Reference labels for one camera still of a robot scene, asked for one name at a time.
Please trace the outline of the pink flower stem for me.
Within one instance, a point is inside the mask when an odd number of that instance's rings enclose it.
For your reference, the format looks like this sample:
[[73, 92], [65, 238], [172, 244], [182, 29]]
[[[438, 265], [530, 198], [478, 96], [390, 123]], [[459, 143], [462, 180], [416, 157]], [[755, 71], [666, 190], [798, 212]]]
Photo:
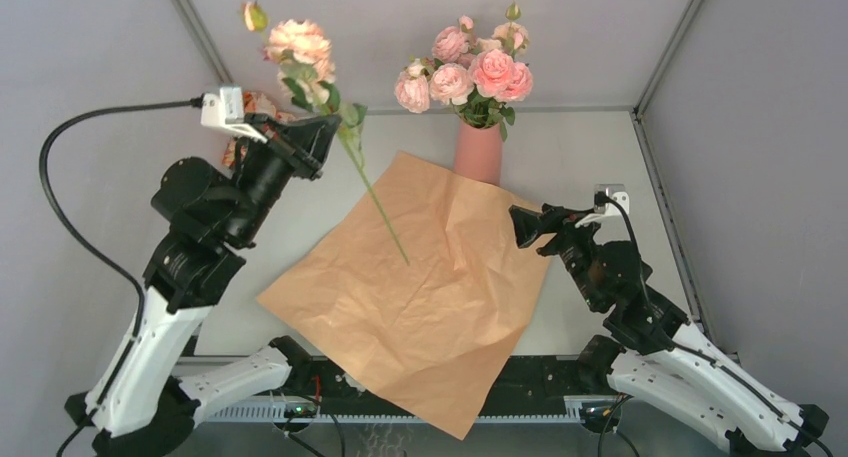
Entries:
[[524, 101], [534, 87], [530, 67], [503, 50], [478, 54], [464, 73], [466, 102], [459, 104], [461, 119], [478, 130], [495, 129], [505, 142], [514, 125], [513, 106]]
[[479, 94], [470, 73], [476, 55], [474, 22], [461, 18], [456, 25], [440, 31], [431, 47], [431, 56], [413, 58], [400, 72], [394, 95], [402, 108], [423, 113], [433, 102], [450, 108], [466, 124], [482, 127], [485, 115], [475, 114], [472, 103]]
[[324, 30], [311, 20], [289, 19], [275, 25], [260, 4], [246, 1], [240, 6], [246, 29], [262, 37], [264, 58], [278, 67], [278, 81], [291, 103], [310, 114], [341, 118], [336, 136], [357, 170], [405, 263], [410, 259], [365, 172], [362, 132], [367, 107], [342, 99], [335, 84], [336, 65], [332, 43]]
[[475, 35], [475, 21], [471, 17], [462, 16], [458, 19], [458, 22], [463, 17], [474, 22], [473, 33], [476, 38], [476, 56], [484, 51], [498, 49], [510, 54], [516, 61], [522, 62], [519, 58], [526, 53], [530, 39], [526, 27], [518, 23], [521, 17], [521, 10], [516, 3], [511, 3], [506, 9], [506, 22], [496, 26], [489, 38], [477, 37]]

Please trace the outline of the orange kraft wrapping paper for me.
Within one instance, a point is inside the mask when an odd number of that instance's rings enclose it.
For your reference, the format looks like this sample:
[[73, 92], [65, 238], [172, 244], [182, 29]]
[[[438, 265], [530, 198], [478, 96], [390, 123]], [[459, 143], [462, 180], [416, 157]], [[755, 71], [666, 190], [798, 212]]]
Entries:
[[398, 153], [259, 303], [376, 396], [463, 439], [529, 326], [548, 262], [510, 192]]

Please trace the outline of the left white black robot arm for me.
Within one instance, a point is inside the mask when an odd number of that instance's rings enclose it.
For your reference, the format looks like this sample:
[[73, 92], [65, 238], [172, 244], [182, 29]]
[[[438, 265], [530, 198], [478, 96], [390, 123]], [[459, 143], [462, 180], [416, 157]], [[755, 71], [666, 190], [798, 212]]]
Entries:
[[292, 178], [314, 180], [340, 125], [337, 116], [284, 124], [250, 114], [259, 134], [225, 175], [199, 157], [171, 165], [152, 207], [169, 224], [143, 274], [141, 308], [107, 374], [70, 396], [66, 412], [97, 433], [98, 456], [164, 456], [204, 421], [259, 393], [311, 384], [311, 356], [289, 336], [242, 360], [194, 376], [173, 368], [193, 333], [244, 266], [255, 236]]

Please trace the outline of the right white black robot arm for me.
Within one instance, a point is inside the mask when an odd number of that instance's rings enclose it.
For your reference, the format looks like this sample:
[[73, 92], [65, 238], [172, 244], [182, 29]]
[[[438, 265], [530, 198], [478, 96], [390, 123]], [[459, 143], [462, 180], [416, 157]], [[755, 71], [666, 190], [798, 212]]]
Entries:
[[593, 336], [578, 356], [582, 387], [641, 400], [730, 456], [804, 456], [809, 445], [830, 455], [821, 441], [828, 414], [768, 389], [650, 287], [652, 269], [633, 232], [624, 241], [596, 242], [601, 219], [614, 214], [628, 216], [607, 197], [593, 210], [509, 209], [517, 246], [549, 236], [537, 254], [560, 258], [588, 308], [605, 317], [608, 333]]

